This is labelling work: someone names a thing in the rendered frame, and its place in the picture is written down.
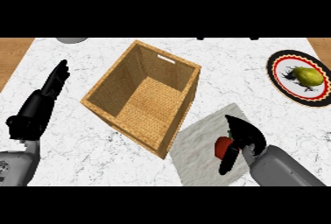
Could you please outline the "grey round object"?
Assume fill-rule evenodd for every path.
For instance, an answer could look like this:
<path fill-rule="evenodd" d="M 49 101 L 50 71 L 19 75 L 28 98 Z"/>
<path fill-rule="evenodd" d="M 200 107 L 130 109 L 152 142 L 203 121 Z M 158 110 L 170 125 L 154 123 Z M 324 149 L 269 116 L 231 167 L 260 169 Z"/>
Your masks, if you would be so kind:
<path fill-rule="evenodd" d="M 77 44 L 83 42 L 87 38 L 56 38 L 56 40 L 64 44 Z"/>

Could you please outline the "wicker basket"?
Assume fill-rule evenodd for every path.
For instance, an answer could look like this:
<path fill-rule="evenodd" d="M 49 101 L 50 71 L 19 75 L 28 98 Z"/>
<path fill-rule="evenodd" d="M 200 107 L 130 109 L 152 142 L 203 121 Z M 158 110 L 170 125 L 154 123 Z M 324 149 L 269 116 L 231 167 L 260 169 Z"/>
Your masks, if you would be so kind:
<path fill-rule="evenodd" d="M 80 101 L 160 158 L 169 154 L 192 106 L 201 69 L 136 40 Z"/>

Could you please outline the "yellow-green lemon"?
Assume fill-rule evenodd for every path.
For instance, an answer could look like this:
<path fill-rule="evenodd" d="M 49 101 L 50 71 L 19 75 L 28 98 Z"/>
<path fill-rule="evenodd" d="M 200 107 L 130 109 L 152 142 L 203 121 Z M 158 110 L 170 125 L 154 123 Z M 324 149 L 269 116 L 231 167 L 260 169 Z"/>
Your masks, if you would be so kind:
<path fill-rule="evenodd" d="M 300 83 L 308 87 L 319 86 L 324 83 L 324 75 L 313 68 L 297 67 L 293 73 Z"/>

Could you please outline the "white placemat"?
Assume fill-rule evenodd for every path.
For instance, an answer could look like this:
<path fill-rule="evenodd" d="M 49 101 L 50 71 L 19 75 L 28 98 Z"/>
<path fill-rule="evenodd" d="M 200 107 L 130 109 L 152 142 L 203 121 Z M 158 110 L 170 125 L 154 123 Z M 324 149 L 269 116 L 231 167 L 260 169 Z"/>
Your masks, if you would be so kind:
<path fill-rule="evenodd" d="M 222 160 L 214 156 L 214 143 L 228 136 L 226 115 L 247 121 L 240 106 L 232 103 L 177 133 L 170 157 L 183 186 L 228 186 L 248 172 L 244 156 L 238 155 L 232 170 L 225 175 L 219 173 Z"/>

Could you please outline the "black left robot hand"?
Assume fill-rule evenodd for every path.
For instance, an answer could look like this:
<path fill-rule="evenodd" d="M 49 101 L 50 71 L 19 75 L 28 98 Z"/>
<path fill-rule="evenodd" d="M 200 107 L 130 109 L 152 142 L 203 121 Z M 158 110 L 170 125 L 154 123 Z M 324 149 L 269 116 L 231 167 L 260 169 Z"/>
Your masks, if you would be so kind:
<path fill-rule="evenodd" d="M 47 76 L 43 87 L 28 96 L 18 114 L 6 119 L 11 139 L 28 141 L 40 139 L 68 76 L 68 61 L 62 59 Z"/>

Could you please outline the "patterned round plate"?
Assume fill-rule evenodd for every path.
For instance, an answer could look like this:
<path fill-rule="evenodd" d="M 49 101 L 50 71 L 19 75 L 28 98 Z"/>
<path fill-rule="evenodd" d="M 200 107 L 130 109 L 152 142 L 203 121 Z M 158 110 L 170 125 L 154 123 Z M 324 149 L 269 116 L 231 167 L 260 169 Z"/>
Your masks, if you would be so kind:
<path fill-rule="evenodd" d="M 331 70 L 309 54 L 296 50 L 274 53 L 266 70 L 275 88 L 309 107 L 331 105 Z"/>

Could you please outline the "red bell pepper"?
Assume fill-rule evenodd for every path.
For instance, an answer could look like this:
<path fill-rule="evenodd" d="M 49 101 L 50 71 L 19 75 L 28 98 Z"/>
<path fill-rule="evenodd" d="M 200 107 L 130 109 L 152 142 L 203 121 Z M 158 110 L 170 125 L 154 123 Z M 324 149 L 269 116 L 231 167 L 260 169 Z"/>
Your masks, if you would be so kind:
<path fill-rule="evenodd" d="M 234 140 L 228 136 L 220 136 L 214 142 L 214 156 L 223 159 L 225 152 Z"/>

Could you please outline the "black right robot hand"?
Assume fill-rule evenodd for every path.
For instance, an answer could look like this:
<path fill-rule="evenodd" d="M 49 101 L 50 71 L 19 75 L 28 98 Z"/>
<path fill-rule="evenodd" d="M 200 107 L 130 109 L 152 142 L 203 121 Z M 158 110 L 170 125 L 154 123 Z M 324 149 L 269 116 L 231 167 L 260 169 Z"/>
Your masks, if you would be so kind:
<path fill-rule="evenodd" d="M 228 147 L 220 163 L 219 173 L 222 175 L 232 170 L 240 154 L 242 154 L 247 164 L 251 165 L 266 147 L 262 131 L 241 118 L 232 115 L 226 115 L 225 118 L 229 124 L 228 137 L 232 139 L 232 144 Z"/>

